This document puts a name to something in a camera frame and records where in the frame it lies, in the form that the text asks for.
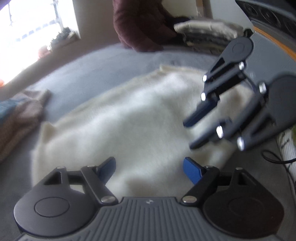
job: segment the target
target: beige folded cloth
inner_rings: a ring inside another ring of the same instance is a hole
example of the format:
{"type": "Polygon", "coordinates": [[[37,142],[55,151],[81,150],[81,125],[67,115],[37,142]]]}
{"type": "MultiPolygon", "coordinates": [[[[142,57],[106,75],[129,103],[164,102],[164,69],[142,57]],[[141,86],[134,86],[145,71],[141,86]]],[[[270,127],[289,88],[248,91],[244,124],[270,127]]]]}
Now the beige folded cloth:
{"type": "Polygon", "coordinates": [[[174,29],[180,34],[210,34],[212,36],[228,39],[229,41],[244,35],[243,27],[238,24],[209,18],[200,18],[199,20],[177,23],[174,25],[174,29]]]}
{"type": "Polygon", "coordinates": [[[50,92],[24,90],[0,102],[0,162],[38,124],[50,92]]]}

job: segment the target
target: ribbed gray grip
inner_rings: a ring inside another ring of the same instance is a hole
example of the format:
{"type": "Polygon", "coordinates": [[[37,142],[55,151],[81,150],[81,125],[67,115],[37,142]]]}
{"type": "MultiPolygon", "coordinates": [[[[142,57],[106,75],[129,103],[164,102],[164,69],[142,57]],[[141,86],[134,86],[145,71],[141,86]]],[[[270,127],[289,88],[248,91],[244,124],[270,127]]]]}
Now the ribbed gray grip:
{"type": "MultiPolygon", "coordinates": [[[[18,241],[49,241],[27,234],[18,241]]],[[[180,205],[175,198],[124,198],[100,209],[85,228],[55,241],[226,241],[244,240],[223,234],[213,228],[195,207],[180,205]]],[[[279,241],[269,236],[256,241],[279,241]]]]}

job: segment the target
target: black cable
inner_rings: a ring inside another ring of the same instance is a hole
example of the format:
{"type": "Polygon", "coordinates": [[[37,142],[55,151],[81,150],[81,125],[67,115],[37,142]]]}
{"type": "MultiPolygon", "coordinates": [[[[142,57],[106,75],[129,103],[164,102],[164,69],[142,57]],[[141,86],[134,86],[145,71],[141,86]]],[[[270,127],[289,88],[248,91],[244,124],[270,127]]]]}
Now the black cable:
{"type": "MultiPolygon", "coordinates": [[[[269,150],[263,150],[263,151],[261,151],[261,156],[262,156],[265,160],[267,160],[267,161],[269,161],[269,162],[271,162],[271,163],[273,163],[273,164],[281,164],[281,165],[284,166],[284,168],[285,168],[285,170],[286,170],[286,172],[287,172],[287,175],[288,175],[288,179],[291,179],[291,181],[292,181],[292,183],[293,183],[293,186],[294,186],[293,188],[294,188],[294,192],[295,192],[295,195],[296,195],[296,180],[294,181],[293,176],[292,176],[292,174],[291,174],[289,168],[286,167],[286,164],[291,164],[291,163],[293,163],[293,162],[296,162],[296,158],[294,158],[294,159],[292,159],[292,160],[289,160],[289,161],[283,161],[283,160],[282,160],[281,158],[279,158],[274,152],[269,151],[269,150]],[[274,160],[274,159],[269,158],[268,156],[265,155],[265,153],[269,153],[270,155],[274,156],[277,160],[274,160]]],[[[291,182],[290,182],[290,180],[288,180],[288,181],[289,181],[290,189],[292,190],[291,182]]]]}
{"type": "Polygon", "coordinates": [[[282,161],[275,153],[273,153],[272,151],[269,151],[269,150],[263,150],[262,152],[261,152],[261,156],[265,159],[265,160],[267,160],[267,161],[269,161],[269,162],[271,162],[271,163],[274,163],[274,164],[290,164],[290,163],[293,163],[293,162],[296,162],[296,158],[294,158],[294,159],[292,159],[292,160],[289,160],[289,161],[282,161]],[[271,158],[269,158],[269,157],[267,157],[266,155],[265,155],[265,153],[269,153],[269,154],[271,154],[271,155],[273,155],[276,159],[278,159],[278,161],[276,161],[276,160],[274,160],[274,159],[271,159],[271,158]]]}

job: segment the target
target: small logo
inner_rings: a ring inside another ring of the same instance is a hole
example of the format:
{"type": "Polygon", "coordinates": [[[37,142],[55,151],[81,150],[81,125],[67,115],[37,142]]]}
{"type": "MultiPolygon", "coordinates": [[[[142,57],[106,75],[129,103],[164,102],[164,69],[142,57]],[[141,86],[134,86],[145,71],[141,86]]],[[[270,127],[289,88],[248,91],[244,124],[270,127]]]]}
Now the small logo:
{"type": "Polygon", "coordinates": [[[149,200],[146,201],[146,203],[150,205],[150,204],[154,203],[154,201],[149,199],[149,200]]]}

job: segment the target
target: maroon pillow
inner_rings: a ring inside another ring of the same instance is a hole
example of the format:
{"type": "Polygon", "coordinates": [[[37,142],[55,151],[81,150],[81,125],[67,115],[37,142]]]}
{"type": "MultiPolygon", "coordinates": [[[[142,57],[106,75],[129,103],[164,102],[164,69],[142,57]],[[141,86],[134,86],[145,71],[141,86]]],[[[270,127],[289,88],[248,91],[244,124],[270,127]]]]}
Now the maroon pillow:
{"type": "Polygon", "coordinates": [[[162,44],[176,36],[167,26],[172,15],[161,0],[113,0],[113,23],[125,47],[138,52],[162,50],[162,44]]]}

